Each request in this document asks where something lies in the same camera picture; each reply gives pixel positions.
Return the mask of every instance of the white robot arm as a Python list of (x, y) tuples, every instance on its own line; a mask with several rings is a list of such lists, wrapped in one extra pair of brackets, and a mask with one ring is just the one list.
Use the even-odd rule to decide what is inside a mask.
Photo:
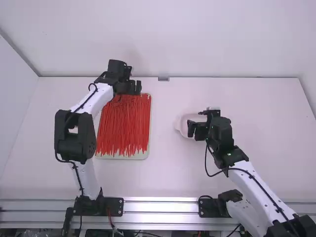
[(59, 162), (71, 165), (80, 193), (74, 207), (67, 208), (62, 236), (67, 236), (73, 215), (122, 216), (123, 198), (104, 197), (93, 167), (96, 134), (93, 119), (115, 94), (140, 95), (141, 82), (130, 80), (132, 67), (110, 60), (108, 70), (89, 85), (89, 93), (70, 110), (55, 115), (54, 148)]
[[(82, 105), (87, 100), (87, 98), (90, 97), (87, 103), (85, 103), (85, 105), (82, 108), (77, 110), (76, 113), (88, 113), (92, 115), (92, 119), (94, 119), (102, 110), (102, 108), (113, 99), (114, 91), (112, 86), (106, 83), (97, 83), (94, 85), (96, 86), (96, 88), (94, 88), (94, 90), (91, 90), (79, 103), (72, 106), (70, 108), (71, 112), (74, 112), (77, 108), (80, 107), (80, 105)], [(82, 164), (79, 161), (74, 161), (74, 163), (78, 167), (79, 179), (83, 187), (83, 195), (89, 197), (91, 200), (96, 200), (100, 193), (101, 187), (99, 186), (95, 176), (93, 159), (88, 159), (85, 162), (85, 164)], [(74, 169), (73, 174), (75, 177), (77, 187), (80, 188), (77, 179), (77, 174)]]
[[(224, 209), (238, 220), (253, 237), (309, 237), (316, 236), (316, 224), (308, 216), (299, 217), (261, 179), (247, 155), (236, 145), (232, 134), (231, 121), (221, 117), (219, 109), (199, 112), (207, 115), (206, 122), (188, 120), (188, 137), (206, 141), (205, 158), (209, 151), (216, 166), (232, 180), (238, 190), (224, 192), (212, 203), (214, 209)], [(199, 215), (204, 209), (205, 199), (199, 199)]]

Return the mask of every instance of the red sticks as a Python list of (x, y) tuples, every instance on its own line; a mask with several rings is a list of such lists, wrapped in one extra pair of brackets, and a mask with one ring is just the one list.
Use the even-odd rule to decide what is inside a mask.
[(102, 109), (97, 150), (114, 156), (133, 156), (148, 149), (151, 100), (149, 94), (118, 95)]

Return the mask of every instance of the white tabletop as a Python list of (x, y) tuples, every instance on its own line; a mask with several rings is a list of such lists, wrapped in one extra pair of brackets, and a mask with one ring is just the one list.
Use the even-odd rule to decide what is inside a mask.
[[(176, 116), (220, 106), (232, 120), (235, 144), (281, 198), (316, 199), (316, 121), (298, 79), (140, 78), (153, 97), (146, 160), (95, 159), (107, 196), (198, 197), (235, 188), (224, 175), (208, 178), (204, 142), (183, 138)], [(73, 198), (67, 164), (54, 158), (54, 115), (87, 93), (94, 78), (41, 78), (0, 180), (1, 198)], [(218, 171), (208, 158), (210, 173)]]

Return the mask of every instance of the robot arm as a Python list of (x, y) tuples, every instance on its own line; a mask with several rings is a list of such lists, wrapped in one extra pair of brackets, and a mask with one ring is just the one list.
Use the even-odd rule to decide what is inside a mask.
[[(60, 162), (70, 163), (79, 196), (96, 200), (102, 195), (98, 185), (92, 157), (96, 150), (93, 119), (115, 94), (139, 95), (141, 82), (130, 80), (132, 67), (125, 62), (110, 60), (108, 70), (89, 85), (89, 93), (69, 111), (59, 110), (55, 115), (55, 156)], [(77, 127), (78, 133), (70, 129)]]
[[(113, 99), (114, 91), (112, 86), (106, 83), (97, 83), (94, 85), (96, 86), (95, 88), (91, 86), (90, 92), (79, 103), (70, 108), (71, 112), (77, 110), (77, 108), (79, 108), (90, 97), (85, 105), (77, 110), (75, 113), (88, 113), (89, 115), (92, 115), (92, 119), (94, 119), (102, 110), (102, 108)], [(92, 143), (93, 150), (95, 150), (95, 146), (96, 143)], [(101, 187), (98, 184), (95, 176), (93, 159), (87, 159), (85, 164), (82, 164), (79, 161), (74, 161), (74, 163), (78, 169), (78, 176), (83, 187), (83, 195), (89, 197), (91, 200), (96, 200), (99, 196)], [(76, 171), (74, 169), (72, 169), (72, 171), (76, 181), (76, 185), (78, 189), (80, 189)]]
[(216, 166), (240, 189), (219, 195), (218, 201), (224, 202), (228, 214), (253, 237), (316, 236), (313, 220), (308, 215), (299, 217), (282, 202), (261, 179), (247, 155), (234, 145), (231, 121), (220, 113), (219, 109), (208, 108), (199, 112), (207, 116), (206, 122), (188, 120), (188, 137), (205, 140), (206, 151), (210, 151)]

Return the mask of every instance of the black cable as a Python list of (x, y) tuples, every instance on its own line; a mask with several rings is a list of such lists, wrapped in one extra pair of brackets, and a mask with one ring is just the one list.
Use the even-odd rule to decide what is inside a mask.
[(212, 174), (212, 175), (210, 175), (209, 173), (208, 173), (208, 171), (207, 171), (207, 167), (206, 167), (206, 157), (207, 157), (207, 149), (208, 149), (209, 147), (208, 147), (208, 144), (206, 143), (206, 148), (205, 148), (205, 157), (204, 157), (204, 167), (205, 167), (205, 172), (206, 172), (206, 174), (207, 174), (207, 176), (208, 177), (214, 177), (214, 176), (216, 176), (216, 175), (218, 175), (218, 174), (220, 174), (220, 173), (222, 173), (222, 172), (224, 172), (223, 170), (221, 170), (221, 171), (218, 171), (217, 173), (215, 173), (215, 174)]
[(209, 199), (213, 199), (211, 196), (209, 196), (209, 195), (202, 195), (202, 196), (200, 196), (198, 199), (200, 199), (200, 198), (209, 198)]
[(138, 236), (138, 234), (141, 232), (142, 230), (139, 230), (139, 232), (137, 232), (134, 237)]
[(144, 235), (150, 235), (150, 236), (155, 236), (155, 237), (162, 237), (162, 236), (158, 236), (149, 232), (132, 232), (132, 233), (137, 233), (137, 234), (144, 234)]
[[(65, 130), (65, 128), (67, 127), (69, 121), (71, 120), (71, 118), (76, 114), (76, 112), (80, 109), (82, 109), (84, 107), (84, 105), (89, 101), (89, 99), (91, 99), (91, 97), (96, 93), (98, 92), (98, 87), (95, 83), (90, 83), (89, 86), (88, 86), (88, 90), (90, 91), (90, 86), (93, 85), (95, 87), (94, 91), (92, 92), (91, 95), (88, 96), (88, 98), (78, 107), (76, 108), (72, 114), (67, 118), (66, 122), (65, 122), (65, 127), (62, 129), (62, 131)], [(62, 159), (59, 159), (58, 158), (58, 155), (57, 155), (57, 152), (56, 152), (56, 148), (55, 148), (55, 158), (57, 161), (61, 162), (61, 163), (70, 163), (73, 165), (72, 169), (75, 170), (76, 172), (76, 177), (77, 177), (77, 180), (78, 180), (78, 183), (79, 183), (79, 190), (81, 191), (81, 196), (83, 197), (83, 187), (82, 187), (82, 183), (81, 183), (81, 180), (80, 180), (80, 177), (79, 177), (79, 172), (78, 172), (78, 166), (76, 166), (76, 164), (73, 162), (73, 161), (70, 161), (70, 160), (62, 160)], [(81, 228), (82, 228), (82, 215), (80, 215), (80, 227), (79, 227), (79, 233), (81, 232)]]
[(238, 224), (238, 225), (236, 226), (236, 228), (235, 228), (229, 235), (227, 235), (226, 237), (231, 236), (240, 226), (241, 226), (241, 224)]
[[(214, 157), (214, 154), (211, 152), (210, 147), (208, 145), (208, 142), (206, 141), (206, 149), (205, 149), (205, 171), (206, 174), (209, 177), (214, 177), (218, 174), (220, 174), (221, 172), (223, 172), (224, 170), (221, 170), (213, 175), (209, 175), (209, 173), (207, 172), (207, 167), (206, 167), (206, 154), (207, 154), (207, 150), (209, 150), (209, 152), (211, 153), (211, 155)], [(297, 231), (294, 229), (292, 223), (289, 221), (289, 219), (287, 218), (287, 216), (285, 215), (285, 213), (283, 212), (282, 208), (279, 207), (279, 205), (273, 200), (273, 198), (269, 195), (269, 193), (264, 189), (264, 187), (262, 187), (262, 185), (259, 183), (259, 181), (252, 175), (250, 174), (248, 171), (244, 170), (244, 169), (240, 169), (240, 168), (227, 168), (226, 170), (238, 170), (238, 171), (242, 171), (244, 173), (246, 173), (247, 175), (249, 175), (250, 179), (253, 179), (256, 184), (261, 188), (261, 190), (267, 195), (267, 197), (270, 199), (270, 201), (273, 203), (273, 205), (276, 207), (276, 209), (278, 210), (279, 213), (281, 213), (281, 215), (284, 217), (284, 219), (288, 222), (290, 228), (292, 229), (293, 233), (299, 237)]]

